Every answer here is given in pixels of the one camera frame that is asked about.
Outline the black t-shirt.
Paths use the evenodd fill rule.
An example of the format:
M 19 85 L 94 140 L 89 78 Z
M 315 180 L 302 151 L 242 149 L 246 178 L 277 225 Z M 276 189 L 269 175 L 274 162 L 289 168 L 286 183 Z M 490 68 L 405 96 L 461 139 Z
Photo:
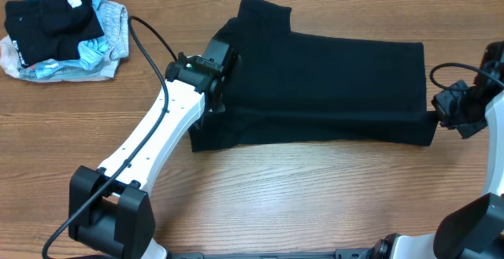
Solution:
M 372 139 L 429 146 L 424 47 L 307 35 L 291 9 L 241 0 L 216 38 L 241 64 L 224 87 L 224 111 L 189 131 L 193 151 L 239 144 Z

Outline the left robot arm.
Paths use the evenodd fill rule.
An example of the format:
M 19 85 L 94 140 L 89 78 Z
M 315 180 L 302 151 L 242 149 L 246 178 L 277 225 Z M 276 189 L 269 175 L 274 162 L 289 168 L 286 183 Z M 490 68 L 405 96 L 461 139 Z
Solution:
M 160 91 L 136 129 L 97 169 L 79 167 L 70 180 L 69 211 L 101 194 L 70 225 L 69 237 L 97 250 L 101 258 L 167 258 L 154 240 L 150 204 L 154 183 L 183 134 L 218 104 L 224 76 L 235 54 L 185 57 L 167 68 Z

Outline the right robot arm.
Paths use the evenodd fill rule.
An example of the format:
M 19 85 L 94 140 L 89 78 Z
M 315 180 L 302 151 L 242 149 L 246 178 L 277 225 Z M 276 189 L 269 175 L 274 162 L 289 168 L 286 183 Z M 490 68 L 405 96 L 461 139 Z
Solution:
M 503 256 L 503 44 L 489 44 L 473 85 L 442 86 L 434 105 L 442 127 L 467 139 L 488 129 L 485 184 L 481 196 L 446 216 L 436 233 L 393 234 L 361 254 L 363 258 L 501 258 Z

